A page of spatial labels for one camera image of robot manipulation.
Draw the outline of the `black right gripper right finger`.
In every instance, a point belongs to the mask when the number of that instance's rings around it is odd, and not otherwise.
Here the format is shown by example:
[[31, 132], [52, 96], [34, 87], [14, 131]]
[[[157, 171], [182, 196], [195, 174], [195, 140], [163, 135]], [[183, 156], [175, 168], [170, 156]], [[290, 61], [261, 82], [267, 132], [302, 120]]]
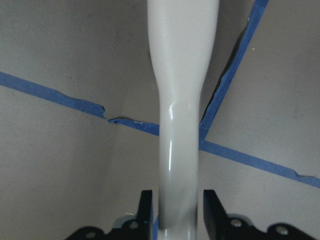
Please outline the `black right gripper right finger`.
[[275, 223], [263, 232], [241, 215], [227, 214], [213, 189], [203, 191], [203, 219], [210, 240], [313, 240], [300, 229]]

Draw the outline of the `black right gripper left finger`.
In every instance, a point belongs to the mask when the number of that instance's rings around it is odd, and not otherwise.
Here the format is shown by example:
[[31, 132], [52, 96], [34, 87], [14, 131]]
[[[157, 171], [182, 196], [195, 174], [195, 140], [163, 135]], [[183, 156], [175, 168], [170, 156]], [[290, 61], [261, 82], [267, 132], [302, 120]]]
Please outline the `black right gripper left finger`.
[[152, 240], [153, 239], [153, 193], [143, 190], [140, 194], [137, 213], [121, 218], [111, 231], [85, 226], [79, 228], [68, 240]]

